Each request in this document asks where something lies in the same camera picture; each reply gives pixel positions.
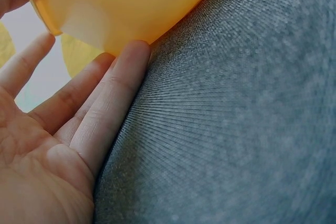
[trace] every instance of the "textured fabric surface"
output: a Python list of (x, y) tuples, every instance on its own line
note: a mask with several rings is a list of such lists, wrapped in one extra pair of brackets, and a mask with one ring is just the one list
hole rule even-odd
[(336, 223), (336, 0), (204, 0), (155, 60), (95, 223)]

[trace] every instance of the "orange balloon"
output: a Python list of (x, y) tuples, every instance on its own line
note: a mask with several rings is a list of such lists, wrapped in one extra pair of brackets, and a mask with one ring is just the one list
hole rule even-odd
[(54, 35), (67, 33), (118, 55), (130, 40), (153, 43), (200, 0), (31, 0)]

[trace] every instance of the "gray cloth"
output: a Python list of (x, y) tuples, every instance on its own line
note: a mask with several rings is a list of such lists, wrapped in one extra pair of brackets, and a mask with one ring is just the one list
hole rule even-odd
[(95, 223), (336, 223), (336, 0), (204, 0), (165, 35)]

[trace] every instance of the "gray fabric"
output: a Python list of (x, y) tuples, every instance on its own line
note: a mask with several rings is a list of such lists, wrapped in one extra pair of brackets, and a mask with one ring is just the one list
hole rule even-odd
[(95, 223), (336, 223), (336, 0), (204, 0), (156, 58)]

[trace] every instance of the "knuckle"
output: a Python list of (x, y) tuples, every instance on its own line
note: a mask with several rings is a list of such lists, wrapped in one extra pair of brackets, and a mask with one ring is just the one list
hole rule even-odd
[(77, 93), (77, 88), (71, 84), (69, 84), (66, 89), (61, 89), (58, 92), (58, 98), (63, 104), (69, 107), (73, 113), (77, 111)]
[(112, 84), (112, 86), (116, 86), (118, 88), (121, 87), (130, 92), (136, 92), (136, 88), (134, 86), (130, 85), (128, 82), (122, 80), (121, 78), (117, 76), (110, 76), (109, 83)]

